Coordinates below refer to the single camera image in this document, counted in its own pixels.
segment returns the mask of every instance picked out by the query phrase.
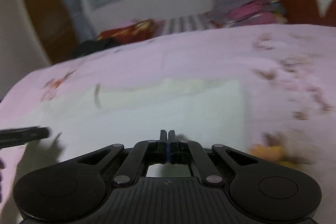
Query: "pink bedsheet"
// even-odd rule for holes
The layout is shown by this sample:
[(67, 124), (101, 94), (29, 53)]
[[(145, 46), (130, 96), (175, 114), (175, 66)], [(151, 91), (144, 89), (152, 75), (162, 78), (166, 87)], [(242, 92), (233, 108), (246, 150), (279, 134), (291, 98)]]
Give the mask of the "pink bedsheet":
[[(239, 77), (250, 98), (249, 144), (261, 142), (261, 132), (285, 127), (304, 131), (324, 150), (310, 175), (320, 183), (324, 195), (316, 220), (331, 224), (336, 219), (330, 209), (336, 206), (336, 185), (331, 185), (336, 176), (335, 37), (336, 28), (332, 27), (259, 25), (169, 35), (112, 48), (27, 75), (0, 104), (0, 127), (43, 100), (97, 84), (114, 89), (165, 78)], [(0, 151), (6, 163), (0, 212), (24, 148)]]

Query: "screw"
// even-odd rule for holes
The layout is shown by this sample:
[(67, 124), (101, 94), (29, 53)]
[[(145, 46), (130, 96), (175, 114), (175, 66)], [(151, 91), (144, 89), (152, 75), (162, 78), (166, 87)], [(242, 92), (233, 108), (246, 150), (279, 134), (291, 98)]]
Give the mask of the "screw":
[(127, 182), (129, 182), (131, 179), (129, 176), (125, 176), (125, 175), (120, 175), (120, 176), (116, 176), (114, 178), (114, 182), (116, 184), (125, 184)]
[(212, 175), (212, 176), (207, 176), (206, 181), (216, 184), (216, 183), (222, 182), (222, 178), (220, 176)]

